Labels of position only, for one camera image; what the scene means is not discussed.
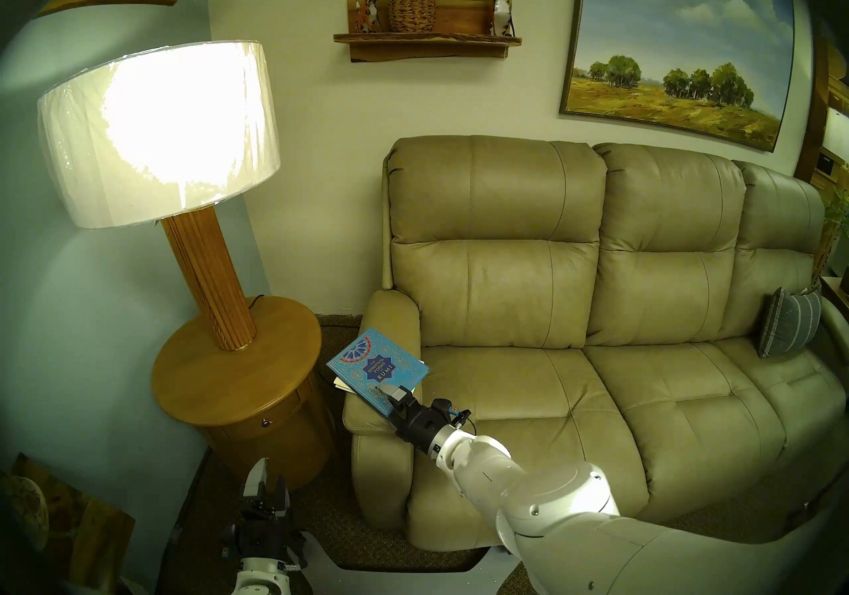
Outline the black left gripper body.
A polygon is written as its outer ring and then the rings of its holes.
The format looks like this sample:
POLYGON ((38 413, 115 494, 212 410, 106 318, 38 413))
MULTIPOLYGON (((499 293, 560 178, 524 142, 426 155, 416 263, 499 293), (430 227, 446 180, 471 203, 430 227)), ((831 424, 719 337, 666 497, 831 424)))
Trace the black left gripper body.
POLYGON ((275 510, 259 501, 242 501, 235 522, 223 533, 225 558, 304 561, 305 546, 291 507, 275 510))

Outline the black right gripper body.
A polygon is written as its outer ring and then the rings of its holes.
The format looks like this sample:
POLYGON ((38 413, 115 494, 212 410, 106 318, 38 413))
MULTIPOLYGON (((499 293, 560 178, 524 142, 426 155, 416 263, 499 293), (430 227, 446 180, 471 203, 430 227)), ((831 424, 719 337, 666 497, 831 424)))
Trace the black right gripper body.
POLYGON ((435 461, 446 438, 458 428, 458 409, 450 401, 433 401, 430 406, 416 401, 414 415, 412 427, 397 429, 396 434, 435 461))

